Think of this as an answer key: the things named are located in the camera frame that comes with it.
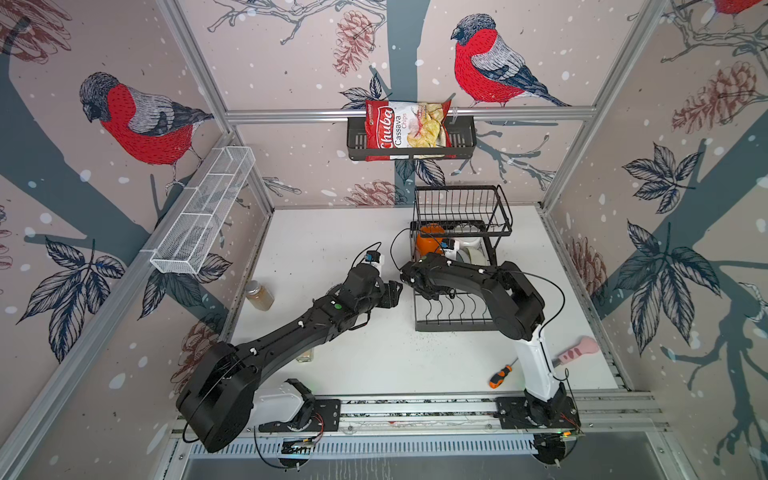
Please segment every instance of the dish rack tray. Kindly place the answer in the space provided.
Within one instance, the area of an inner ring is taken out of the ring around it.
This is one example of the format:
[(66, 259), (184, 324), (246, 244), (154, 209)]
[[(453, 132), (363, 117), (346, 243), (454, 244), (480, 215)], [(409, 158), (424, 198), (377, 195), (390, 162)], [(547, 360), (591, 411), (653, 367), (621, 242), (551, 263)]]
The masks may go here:
[[(491, 265), (498, 265), (496, 247), (501, 238), (512, 233), (509, 204), (498, 185), (416, 187), (410, 226), (414, 260), (419, 258), (415, 247), (419, 230), (434, 224), (445, 230), (445, 237), (479, 237), (480, 250)], [(485, 302), (472, 293), (457, 291), (438, 300), (414, 293), (414, 313), (419, 332), (496, 330)]]

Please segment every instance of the black mounting plate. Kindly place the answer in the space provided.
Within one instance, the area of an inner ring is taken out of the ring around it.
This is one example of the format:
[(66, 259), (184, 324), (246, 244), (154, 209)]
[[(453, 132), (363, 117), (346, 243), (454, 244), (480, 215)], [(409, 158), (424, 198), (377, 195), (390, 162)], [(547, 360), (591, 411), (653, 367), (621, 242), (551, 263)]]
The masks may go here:
[(524, 396), (512, 396), (512, 397), (497, 397), (496, 408), (498, 409), (498, 419), (502, 424), (502, 430), (516, 430), (516, 429), (563, 429), (573, 430), (576, 425), (581, 425), (581, 420), (578, 418), (578, 413), (574, 407), (574, 401), (571, 397), (566, 397), (565, 408), (563, 409), (563, 417), (557, 417), (552, 421), (550, 425), (536, 425), (528, 416), (528, 407), (525, 405), (526, 399)]
[(310, 416), (310, 424), (301, 432), (294, 432), (283, 422), (271, 422), (259, 425), (261, 433), (316, 433), (320, 431), (320, 422), (315, 419), (315, 414), (323, 418), (326, 432), (339, 431), (339, 417), (341, 416), (341, 400), (321, 399), (315, 400), (315, 406)]

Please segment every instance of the gray floor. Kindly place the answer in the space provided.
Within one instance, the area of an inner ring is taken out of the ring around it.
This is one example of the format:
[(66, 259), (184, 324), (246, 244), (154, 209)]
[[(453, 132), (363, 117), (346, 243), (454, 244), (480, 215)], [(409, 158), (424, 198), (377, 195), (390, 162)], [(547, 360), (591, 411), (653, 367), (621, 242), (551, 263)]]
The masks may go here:
[(496, 480), (576, 480), (616, 478), (654, 480), (664, 475), (644, 433), (592, 433), (582, 437), (562, 468), (539, 463), (530, 455), (369, 458), (312, 460), (300, 472), (270, 468), (256, 458), (190, 460), (184, 480), (295, 478), (307, 480), (400, 480), (464, 478)]

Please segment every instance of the spice jar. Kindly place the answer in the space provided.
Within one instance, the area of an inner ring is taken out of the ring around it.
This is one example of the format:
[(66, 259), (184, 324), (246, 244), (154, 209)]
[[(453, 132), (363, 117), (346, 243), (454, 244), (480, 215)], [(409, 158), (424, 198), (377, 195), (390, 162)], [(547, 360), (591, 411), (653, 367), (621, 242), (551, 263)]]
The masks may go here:
[(245, 296), (258, 310), (266, 312), (275, 301), (269, 290), (257, 280), (251, 280), (245, 284)]

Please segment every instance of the black dish rack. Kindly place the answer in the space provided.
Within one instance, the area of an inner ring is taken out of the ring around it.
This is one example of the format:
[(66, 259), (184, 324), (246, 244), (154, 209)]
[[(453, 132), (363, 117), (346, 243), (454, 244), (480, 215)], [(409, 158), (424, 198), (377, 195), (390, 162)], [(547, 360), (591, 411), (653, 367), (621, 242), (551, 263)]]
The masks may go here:
[(465, 160), (472, 158), (477, 145), (475, 118), (471, 115), (459, 115), (445, 118), (445, 131), (451, 141), (450, 147), (435, 148), (368, 148), (366, 135), (366, 119), (364, 117), (349, 117), (346, 121), (346, 146), (349, 159), (365, 161), (367, 157), (388, 157), (397, 155), (404, 160), (415, 160), (422, 156), (440, 160), (450, 156), (451, 159)]
[[(414, 260), (419, 258), (415, 247), (419, 231), (433, 224), (445, 230), (440, 237), (480, 237), (483, 253), (491, 265), (498, 265), (498, 243), (512, 233), (509, 203), (498, 185), (416, 187), (410, 226)], [(496, 329), (485, 302), (474, 294), (456, 292), (441, 295), (438, 300), (415, 295), (414, 308), (419, 332)]]

